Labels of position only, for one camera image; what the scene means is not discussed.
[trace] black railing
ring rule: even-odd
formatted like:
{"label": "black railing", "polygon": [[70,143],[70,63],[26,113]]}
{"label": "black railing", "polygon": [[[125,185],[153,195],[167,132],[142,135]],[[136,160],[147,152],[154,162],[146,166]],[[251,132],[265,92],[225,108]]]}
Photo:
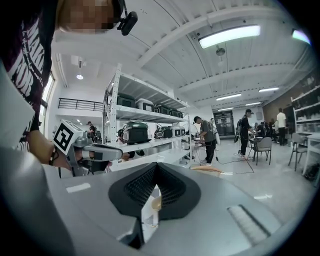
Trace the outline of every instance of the black railing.
{"label": "black railing", "polygon": [[73,98],[59,98],[59,109],[71,110],[90,110],[90,111],[103,111],[104,104],[101,102],[80,100]]}

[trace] gray t-shirt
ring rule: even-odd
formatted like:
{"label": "gray t-shirt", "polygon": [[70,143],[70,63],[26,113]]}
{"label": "gray t-shirt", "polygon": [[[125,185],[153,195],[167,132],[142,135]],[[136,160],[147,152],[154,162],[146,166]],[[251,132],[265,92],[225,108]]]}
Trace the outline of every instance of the gray t-shirt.
{"label": "gray t-shirt", "polygon": [[211,123],[206,120],[203,120],[200,126],[201,132],[206,132],[204,135],[205,142],[212,142],[214,140],[214,133],[212,131]]}

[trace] man in gray shirt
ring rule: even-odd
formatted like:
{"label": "man in gray shirt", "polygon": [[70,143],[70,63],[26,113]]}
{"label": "man in gray shirt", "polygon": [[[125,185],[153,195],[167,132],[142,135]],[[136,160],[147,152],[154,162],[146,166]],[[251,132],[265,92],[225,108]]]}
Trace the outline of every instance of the man in gray shirt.
{"label": "man in gray shirt", "polygon": [[199,116],[196,116],[193,121],[200,125],[200,137],[204,137],[206,158],[202,162],[206,162],[206,166],[212,166],[211,162],[215,154],[216,141],[211,123],[206,120],[202,120]]}

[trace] sticker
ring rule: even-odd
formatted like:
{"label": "sticker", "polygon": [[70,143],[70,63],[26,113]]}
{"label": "sticker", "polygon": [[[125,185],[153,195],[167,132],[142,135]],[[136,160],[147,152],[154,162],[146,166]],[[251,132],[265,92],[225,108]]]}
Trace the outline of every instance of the sticker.
{"label": "sticker", "polygon": [[55,133],[53,141],[62,151],[66,151],[73,135],[74,133],[61,123],[59,129]]}
{"label": "sticker", "polygon": [[89,183],[83,183],[83,184],[80,184],[80,185],[67,187],[66,191],[68,191],[68,193],[73,193],[73,192],[78,192],[78,191],[81,191],[81,190],[87,190],[87,189],[90,189],[90,188],[91,188],[91,186],[90,186]]}

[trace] glass door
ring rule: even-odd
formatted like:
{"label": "glass door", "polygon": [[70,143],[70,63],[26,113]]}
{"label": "glass door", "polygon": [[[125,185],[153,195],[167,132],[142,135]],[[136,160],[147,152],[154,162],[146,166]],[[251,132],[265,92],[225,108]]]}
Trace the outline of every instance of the glass door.
{"label": "glass door", "polygon": [[214,122],[220,136],[235,134],[234,117],[232,111],[214,113]]}

